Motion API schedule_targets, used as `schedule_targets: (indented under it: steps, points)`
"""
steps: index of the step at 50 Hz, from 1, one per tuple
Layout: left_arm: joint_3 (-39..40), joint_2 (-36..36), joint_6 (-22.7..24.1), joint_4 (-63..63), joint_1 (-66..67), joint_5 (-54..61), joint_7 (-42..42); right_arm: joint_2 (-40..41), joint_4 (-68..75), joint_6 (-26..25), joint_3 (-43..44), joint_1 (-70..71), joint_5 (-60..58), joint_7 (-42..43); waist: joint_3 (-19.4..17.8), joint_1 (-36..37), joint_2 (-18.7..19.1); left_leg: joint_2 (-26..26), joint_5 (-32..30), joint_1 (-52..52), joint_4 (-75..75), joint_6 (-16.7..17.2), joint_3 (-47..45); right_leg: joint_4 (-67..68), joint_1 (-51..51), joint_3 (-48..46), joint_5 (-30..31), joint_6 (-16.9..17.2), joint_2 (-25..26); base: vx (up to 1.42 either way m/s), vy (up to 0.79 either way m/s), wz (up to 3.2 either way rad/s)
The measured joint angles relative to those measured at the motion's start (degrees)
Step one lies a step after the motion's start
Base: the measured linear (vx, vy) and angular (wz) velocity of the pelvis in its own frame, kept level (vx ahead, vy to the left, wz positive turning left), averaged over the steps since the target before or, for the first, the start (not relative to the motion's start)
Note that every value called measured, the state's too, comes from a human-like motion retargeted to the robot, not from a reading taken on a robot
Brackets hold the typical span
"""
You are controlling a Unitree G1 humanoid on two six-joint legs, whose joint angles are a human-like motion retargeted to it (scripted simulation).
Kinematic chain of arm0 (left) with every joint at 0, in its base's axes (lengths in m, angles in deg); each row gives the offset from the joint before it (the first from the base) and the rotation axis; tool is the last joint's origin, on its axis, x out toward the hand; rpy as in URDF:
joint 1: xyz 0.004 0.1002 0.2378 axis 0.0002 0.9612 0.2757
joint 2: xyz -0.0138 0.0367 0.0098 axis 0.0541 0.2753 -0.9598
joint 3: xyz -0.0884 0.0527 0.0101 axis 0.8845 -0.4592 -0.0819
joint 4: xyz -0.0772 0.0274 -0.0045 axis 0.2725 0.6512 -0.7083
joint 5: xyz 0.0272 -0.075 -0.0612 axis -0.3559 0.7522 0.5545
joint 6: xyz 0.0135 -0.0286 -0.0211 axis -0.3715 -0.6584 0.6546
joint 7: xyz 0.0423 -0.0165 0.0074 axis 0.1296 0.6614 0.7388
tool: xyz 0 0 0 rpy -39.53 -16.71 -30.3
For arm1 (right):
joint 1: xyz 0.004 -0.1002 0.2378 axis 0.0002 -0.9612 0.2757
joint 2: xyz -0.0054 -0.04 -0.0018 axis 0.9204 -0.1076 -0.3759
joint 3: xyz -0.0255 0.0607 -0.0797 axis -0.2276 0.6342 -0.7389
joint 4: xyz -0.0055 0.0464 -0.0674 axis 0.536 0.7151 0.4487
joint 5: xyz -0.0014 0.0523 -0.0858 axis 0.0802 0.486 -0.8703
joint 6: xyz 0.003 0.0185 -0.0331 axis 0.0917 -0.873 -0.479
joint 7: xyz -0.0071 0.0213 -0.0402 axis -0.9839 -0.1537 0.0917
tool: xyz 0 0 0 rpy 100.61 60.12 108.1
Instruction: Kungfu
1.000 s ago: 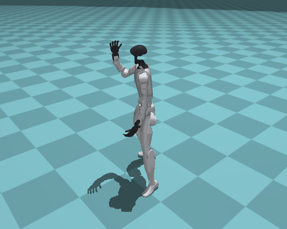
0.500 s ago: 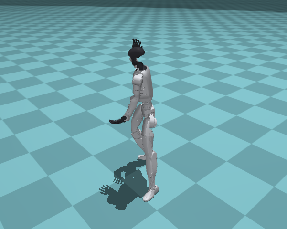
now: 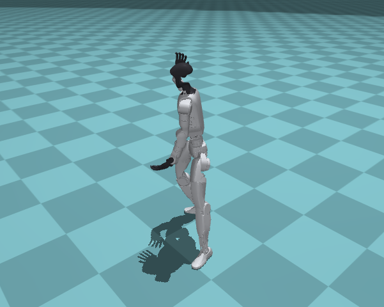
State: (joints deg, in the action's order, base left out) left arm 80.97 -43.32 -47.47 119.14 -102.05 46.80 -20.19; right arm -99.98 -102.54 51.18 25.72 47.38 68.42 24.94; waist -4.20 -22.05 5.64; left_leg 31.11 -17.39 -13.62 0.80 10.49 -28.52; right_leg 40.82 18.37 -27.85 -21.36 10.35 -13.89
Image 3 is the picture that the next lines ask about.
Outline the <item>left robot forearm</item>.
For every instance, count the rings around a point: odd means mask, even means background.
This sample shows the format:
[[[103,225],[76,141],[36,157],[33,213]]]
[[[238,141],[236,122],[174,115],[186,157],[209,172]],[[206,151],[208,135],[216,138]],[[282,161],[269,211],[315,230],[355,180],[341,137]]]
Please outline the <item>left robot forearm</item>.
[[[177,140],[174,142],[174,148],[173,148],[173,151],[172,151],[171,156],[170,156],[174,159],[173,163],[171,163],[171,164],[177,164],[178,163],[178,160],[181,156],[182,150],[186,145],[186,141],[187,141],[187,136],[185,133],[179,133],[177,135]]]

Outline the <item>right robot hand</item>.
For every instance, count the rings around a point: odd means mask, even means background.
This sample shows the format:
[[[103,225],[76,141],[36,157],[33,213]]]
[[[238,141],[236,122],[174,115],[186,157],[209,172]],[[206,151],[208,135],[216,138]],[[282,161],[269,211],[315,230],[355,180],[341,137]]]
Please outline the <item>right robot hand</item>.
[[[181,54],[180,52],[179,53],[175,52],[175,54],[176,54],[175,65],[178,63],[185,63],[186,62],[187,56],[184,56],[183,53]],[[179,59],[178,59],[178,55],[179,55]],[[181,57],[181,55],[182,55],[182,57]],[[185,57],[185,59],[184,59],[184,57]],[[187,62],[187,63],[189,64],[189,62]]]

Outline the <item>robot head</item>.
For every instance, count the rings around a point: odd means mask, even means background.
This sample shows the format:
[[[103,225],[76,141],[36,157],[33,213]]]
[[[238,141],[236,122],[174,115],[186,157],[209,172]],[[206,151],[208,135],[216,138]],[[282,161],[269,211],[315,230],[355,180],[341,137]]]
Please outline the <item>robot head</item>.
[[[181,82],[181,77],[186,77],[187,75],[191,74],[192,71],[193,68],[188,63],[178,63],[170,69],[171,75],[174,76],[176,80],[176,87],[182,88],[183,91],[186,90],[187,94],[195,94],[196,89],[191,87],[190,83]],[[183,92],[181,95],[183,95]]]

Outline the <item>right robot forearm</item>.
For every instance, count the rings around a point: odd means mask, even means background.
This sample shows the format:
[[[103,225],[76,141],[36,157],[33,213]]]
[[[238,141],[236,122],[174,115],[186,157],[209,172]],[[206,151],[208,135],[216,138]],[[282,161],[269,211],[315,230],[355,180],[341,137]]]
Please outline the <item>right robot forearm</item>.
[[[172,80],[173,80],[173,82],[176,84],[176,80],[175,80],[174,76],[173,76]],[[183,79],[182,79],[182,78],[181,78],[181,82],[183,82]],[[184,83],[184,82],[183,82],[183,83]],[[182,91],[182,90],[183,90],[182,88],[178,88],[178,89],[179,89],[179,91]]]

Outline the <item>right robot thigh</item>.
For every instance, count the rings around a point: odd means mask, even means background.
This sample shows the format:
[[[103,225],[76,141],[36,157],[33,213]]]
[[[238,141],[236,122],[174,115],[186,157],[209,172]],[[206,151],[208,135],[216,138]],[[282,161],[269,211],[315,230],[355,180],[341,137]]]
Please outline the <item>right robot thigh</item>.
[[[189,162],[191,161],[191,154],[188,149],[188,141],[189,140],[186,141],[186,145],[182,150],[178,163],[175,164],[175,171],[178,183],[183,186],[189,184],[190,182],[190,176],[184,172]]]

